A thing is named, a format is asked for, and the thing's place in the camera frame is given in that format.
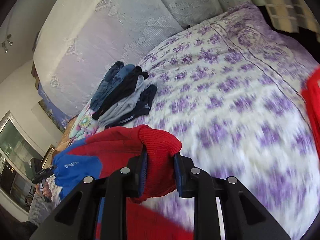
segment hand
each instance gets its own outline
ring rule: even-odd
[[[45,197],[51,198],[52,197],[52,193],[51,193],[51,190],[50,190],[48,182],[46,181],[43,186],[44,186],[43,187],[43,195]],[[37,194],[39,196],[41,196],[41,192],[40,192],[40,189],[39,189],[39,184],[36,184],[36,190],[37,190]]]

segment plaid fabric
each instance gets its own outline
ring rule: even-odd
[[[317,33],[320,26],[304,0],[265,0],[268,14],[277,30],[295,33],[299,27]]]

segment purple floral bedspread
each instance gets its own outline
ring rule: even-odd
[[[273,32],[250,3],[158,45],[141,62],[158,93],[148,124],[182,141],[182,155],[225,179],[234,175],[293,240],[320,210],[319,159],[300,95],[318,65]],[[194,205],[177,192],[145,206],[192,230]]]

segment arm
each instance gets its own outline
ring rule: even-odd
[[[31,223],[39,226],[47,218],[47,216],[49,216],[54,207],[52,202],[46,203],[40,197],[39,185],[36,185],[36,190],[37,192],[34,195],[30,206],[28,220]],[[44,185],[43,195],[48,198],[52,197],[48,182],[46,182]]]

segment person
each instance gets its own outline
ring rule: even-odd
[[[46,203],[41,198],[39,185],[37,184],[35,187],[36,194],[34,195],[30,206],[28,221],[18,222],[15,225],[14,230],[11,232],[13,240],[29,240],[40,224],[54,209],[54,204],[52,202]],[[47,181],[44,184],[43,195],[48,198],[52,197],[52,192]]]

